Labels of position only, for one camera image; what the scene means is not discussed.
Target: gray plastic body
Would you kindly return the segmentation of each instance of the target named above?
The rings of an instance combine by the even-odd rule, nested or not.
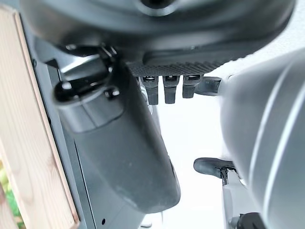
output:
[[[119,94],[107,98],[109,87]],[[55,90],[54,100],[88,165],[133,208],[156,213],[179,202],[179,183],[160,130],[124,65],[117,64],[96,90],[70,101],[60,100]]]
[[[223,80],[221,125],[269,229],[304,228],[305,50]]]

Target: white background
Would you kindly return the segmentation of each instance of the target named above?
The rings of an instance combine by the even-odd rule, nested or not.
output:
[[[245,59],[229,62],[209,76],[226,77],[253,64],[305,46],[305,0],[299,0],[287,29],[271,44]],[[161,131],[175,167],[180,186],[180,203],[164,212],[164,229],[223,229],[222,182],[194,171],[198,157],[220,157],[223,141],[216,97],[182,99],[182,82],[176,103],[164,104],[159,86]]]

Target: gray cylinder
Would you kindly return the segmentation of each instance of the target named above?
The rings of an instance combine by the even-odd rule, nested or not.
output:
[[[225,144],[268,229],[304,228],[305,50],[223,80]]]

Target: light wood panel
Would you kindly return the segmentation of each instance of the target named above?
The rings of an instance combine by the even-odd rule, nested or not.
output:
[[[19,14],[3,6],[0,139],[2,161],[27,229],[76,228],[79,219],[43,107]]]
[[[5,199],[5,194],[0,184],[0,228],[18,229],[10,207]]]

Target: black clip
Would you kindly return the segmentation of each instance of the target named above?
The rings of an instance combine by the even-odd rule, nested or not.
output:
[[[159,77],[147,76],[141,77],[141,81],[145,86],[149,105],[158,105],[158,83]]]
[[[190,99],[194,97],[195,87],[202,80],[200,75],[187,75],[183,76],[183,91],[182,97],[184,99]]]
[[[164,96],[166,104],[174,104],[176,100],[176,89],[180,76],[163,76]]]

